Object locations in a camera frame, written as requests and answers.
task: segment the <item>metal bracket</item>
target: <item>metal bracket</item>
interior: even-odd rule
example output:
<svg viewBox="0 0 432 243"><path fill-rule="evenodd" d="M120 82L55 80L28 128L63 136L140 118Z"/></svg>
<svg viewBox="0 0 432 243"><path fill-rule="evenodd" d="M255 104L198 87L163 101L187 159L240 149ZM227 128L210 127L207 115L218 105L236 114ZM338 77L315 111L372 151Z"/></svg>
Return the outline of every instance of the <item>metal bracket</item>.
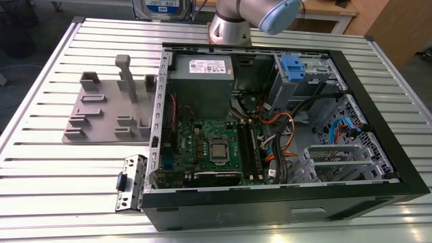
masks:
<svg viewBox="0 0 432 243"><path fill-rule="evenodd" d="M292 162L288 181L351 181L362 175L366 180L378 179L383 174L372 157L372 151L359 144L312 145Z"/></svg>
<svg viewBox="0 0 432 243"><path fill-rule="evenodd" d="M135 155L124 159L119 173L116 189L119 191L116 212L124 210L142 211L140 194L143 193L147 158Z"/></svg>

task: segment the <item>blue drive bay latch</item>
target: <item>blue drive bay latch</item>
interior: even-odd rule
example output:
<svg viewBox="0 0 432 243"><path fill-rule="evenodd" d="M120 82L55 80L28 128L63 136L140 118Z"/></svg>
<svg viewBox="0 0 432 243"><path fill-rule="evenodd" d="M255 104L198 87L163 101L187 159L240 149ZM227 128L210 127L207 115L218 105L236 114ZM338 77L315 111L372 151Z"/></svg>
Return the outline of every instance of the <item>blue drive bay latch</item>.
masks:
<svg viewBox="0 0 432 243"><path fill-rule="evenodd" d="M304 64L298 56L282 55L282 64L286 70L288 81L300 82L304 78Z"/></svg>

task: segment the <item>aluminum table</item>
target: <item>aluminum table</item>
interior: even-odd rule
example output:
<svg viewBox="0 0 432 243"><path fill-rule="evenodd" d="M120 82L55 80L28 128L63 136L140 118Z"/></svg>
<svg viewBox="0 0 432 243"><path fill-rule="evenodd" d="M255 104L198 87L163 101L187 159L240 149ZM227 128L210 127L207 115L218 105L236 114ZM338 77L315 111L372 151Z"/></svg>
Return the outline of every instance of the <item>aluminum table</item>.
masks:
<svg viewBox="0 0 432 243"><path fill-rule="evenodd" d="M66 145L63 129L80 75L118 79L115 56L132 57L136 79L158 73L162 42L207 43L207 26L86 19L71 24L0 137L0 240L151 242L424 242L432 194L347 221L158 232L144 214L115 214L123 159L146 144ZM344 52L378 108L432 186L432 115L374 41L362 36L252 31L258 46Z"/></svg>

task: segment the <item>power supply label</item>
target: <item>power supply label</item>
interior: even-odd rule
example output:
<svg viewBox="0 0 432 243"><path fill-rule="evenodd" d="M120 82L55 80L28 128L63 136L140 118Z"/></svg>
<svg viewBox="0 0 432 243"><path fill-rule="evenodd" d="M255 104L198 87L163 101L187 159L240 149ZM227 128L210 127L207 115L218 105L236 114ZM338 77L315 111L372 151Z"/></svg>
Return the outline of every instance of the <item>power supply label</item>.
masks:
<svg viewBox="0 0 432 243"><path fill-rule="evenodd" d="M222 60L191 60L190 73L227 73L226 62Z"/></svg>

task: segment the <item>ram slot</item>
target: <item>ram slot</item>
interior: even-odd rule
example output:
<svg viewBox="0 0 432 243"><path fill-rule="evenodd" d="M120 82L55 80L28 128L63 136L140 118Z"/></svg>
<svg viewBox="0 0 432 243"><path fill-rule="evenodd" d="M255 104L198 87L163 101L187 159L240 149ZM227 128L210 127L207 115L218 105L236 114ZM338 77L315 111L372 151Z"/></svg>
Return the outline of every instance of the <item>ram slot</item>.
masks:
<svg viewBox="0 0 432 243"><path fill-rule="evenodd" d="M258 179L258 161L256 161L256 156L255 156L255 141L254 141L254 137L252 134L254 133L254 126L251 126L250 123L247 123L244 125L246 128L246 139L247 139L247 146L248 146L248 156L250 156L250 170L252 175L255 176L255 179Z"/></svg>
<svg viewBox="0 0 432 243"><path fill-rule="evenodd" d="M244 128L244 124L238 124L238 137L239 137L239 148L242 155L242 164L243 164L243 175L246 179L250 179L251 176L251 168L250 168L250 152L248 152L248 144L247 144L247 129Z"/></svg>

